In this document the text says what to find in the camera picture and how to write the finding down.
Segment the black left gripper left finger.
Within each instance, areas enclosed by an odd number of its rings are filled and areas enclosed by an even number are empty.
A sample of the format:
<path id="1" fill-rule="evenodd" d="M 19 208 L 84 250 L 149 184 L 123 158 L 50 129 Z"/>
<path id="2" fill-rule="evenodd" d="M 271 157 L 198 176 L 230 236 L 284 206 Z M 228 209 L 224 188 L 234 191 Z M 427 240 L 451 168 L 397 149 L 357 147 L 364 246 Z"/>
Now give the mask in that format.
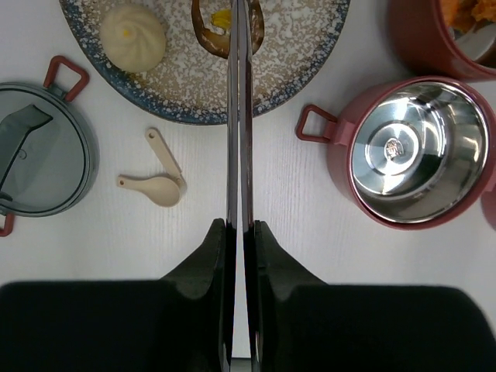
<path id="1" fill-rule="evenodd" d="M 1 288 L 3 371 L 227 371 L 233 227 L 159 279 L 18 281 Z"/>

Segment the brown shrimp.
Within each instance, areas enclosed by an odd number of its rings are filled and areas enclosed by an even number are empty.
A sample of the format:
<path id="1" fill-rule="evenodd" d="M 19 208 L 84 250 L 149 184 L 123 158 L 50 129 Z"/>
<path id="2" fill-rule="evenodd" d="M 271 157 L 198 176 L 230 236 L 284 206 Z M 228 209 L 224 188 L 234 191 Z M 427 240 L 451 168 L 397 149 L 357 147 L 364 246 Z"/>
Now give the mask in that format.
<path id="1" fill-rule="evenodd" d="M 264 15 L 259 1 L 249 1 L 249 4 L 252 51 L 255 54 L 264 41 Z M 232 25 L 231 9 L 222 9 L 211 16 L 211 24 L 222 29 L 223 33 L 216 33 L 205 26 L 199 0 L 191 2 L 191 21 L 199 44 L 210 54 L 227 60 Z"/>

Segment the dark red lunch container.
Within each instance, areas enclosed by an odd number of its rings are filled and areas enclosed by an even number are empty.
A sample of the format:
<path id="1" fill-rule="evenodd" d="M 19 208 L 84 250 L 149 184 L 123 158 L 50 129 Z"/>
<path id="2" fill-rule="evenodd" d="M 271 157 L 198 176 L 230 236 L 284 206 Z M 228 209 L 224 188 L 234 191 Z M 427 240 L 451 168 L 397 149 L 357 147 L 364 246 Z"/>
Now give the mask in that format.
<path id="1" fill-rule="evenodd" d="M 416 74 L 493 81 L 495 23 L 459 32 L 445 24 L 439 2 L 389 2 L 387 34 L 398 58 Z"/>

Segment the metal tongs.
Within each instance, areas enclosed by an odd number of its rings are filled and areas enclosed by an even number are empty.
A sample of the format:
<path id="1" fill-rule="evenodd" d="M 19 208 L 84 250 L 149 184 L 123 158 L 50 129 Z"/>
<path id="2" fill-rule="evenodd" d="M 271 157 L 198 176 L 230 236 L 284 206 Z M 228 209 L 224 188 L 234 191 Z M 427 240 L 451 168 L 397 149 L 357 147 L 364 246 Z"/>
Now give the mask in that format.
<path id="1" fill-rule="evenodd" d="M 251 370 L 260 371 L 257 252 L 253 219 L 253 78 L 251 6 L 231 2 L 228 56 L 227 224 L 243 232 Z"/>

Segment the pink lunch container with handle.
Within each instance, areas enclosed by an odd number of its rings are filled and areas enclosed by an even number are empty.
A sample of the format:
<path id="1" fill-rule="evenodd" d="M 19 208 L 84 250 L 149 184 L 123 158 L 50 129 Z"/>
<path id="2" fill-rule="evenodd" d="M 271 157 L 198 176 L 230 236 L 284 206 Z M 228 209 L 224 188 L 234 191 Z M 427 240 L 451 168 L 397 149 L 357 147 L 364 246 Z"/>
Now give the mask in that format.
<path id="1" fill-rule="evenodd" d="M 480 203 L 487 223 L 496 230 L 496 188 L 484 192 L 480 197 Z"/>

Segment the orange shredded food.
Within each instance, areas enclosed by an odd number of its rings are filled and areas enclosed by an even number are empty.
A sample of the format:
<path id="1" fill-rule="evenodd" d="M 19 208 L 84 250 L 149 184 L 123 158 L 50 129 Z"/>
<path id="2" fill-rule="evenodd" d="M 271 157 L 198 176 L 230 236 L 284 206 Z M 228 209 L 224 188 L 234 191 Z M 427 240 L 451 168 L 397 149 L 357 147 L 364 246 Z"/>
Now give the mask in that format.
<path id="1" fill-rule="evenodd" d="M 441 0 L 444 22 L 462 33 L 495 23 L 495 0 Z"/>

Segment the white steamed bun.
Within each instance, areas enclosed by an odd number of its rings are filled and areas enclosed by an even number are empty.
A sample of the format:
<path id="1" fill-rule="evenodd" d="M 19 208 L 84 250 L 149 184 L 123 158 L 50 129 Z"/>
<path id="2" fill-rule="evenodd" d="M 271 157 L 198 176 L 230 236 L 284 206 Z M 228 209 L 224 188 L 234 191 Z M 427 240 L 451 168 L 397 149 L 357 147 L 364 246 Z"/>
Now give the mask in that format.
<path id="1" fill-rule="evenodd" d="M 128 3 L 109 10 L 99 35 L 105 55 L 123 71 L 146 72 L 164 58 L 164 28 L 155 14 L 143 5 Z"/>

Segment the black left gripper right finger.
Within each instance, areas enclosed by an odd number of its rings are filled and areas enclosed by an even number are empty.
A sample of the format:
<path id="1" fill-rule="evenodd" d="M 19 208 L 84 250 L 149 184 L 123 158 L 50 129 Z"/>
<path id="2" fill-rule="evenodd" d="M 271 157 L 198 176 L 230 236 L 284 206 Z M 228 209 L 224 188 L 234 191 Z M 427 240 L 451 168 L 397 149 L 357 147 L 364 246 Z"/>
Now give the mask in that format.
<path id="1" fill-rule="evenodd" d="M 495 337 L 463 291 L 327 284 L 255 222 L 247 236 L 255 371 L 493 371 Z"/>

